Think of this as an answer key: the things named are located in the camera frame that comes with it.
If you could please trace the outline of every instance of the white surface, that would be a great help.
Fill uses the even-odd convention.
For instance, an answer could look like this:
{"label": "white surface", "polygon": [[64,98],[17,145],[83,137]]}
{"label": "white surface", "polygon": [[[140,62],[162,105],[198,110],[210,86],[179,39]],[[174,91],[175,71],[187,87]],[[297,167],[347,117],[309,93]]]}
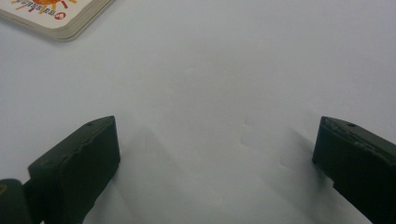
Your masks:
{"label": "white surface", "polygon": [[0,178],[115,115],[85,223],[369,223],[311,164],[320,116],[396,142],[396,2],[118,0],[74,42],[0,22]]}

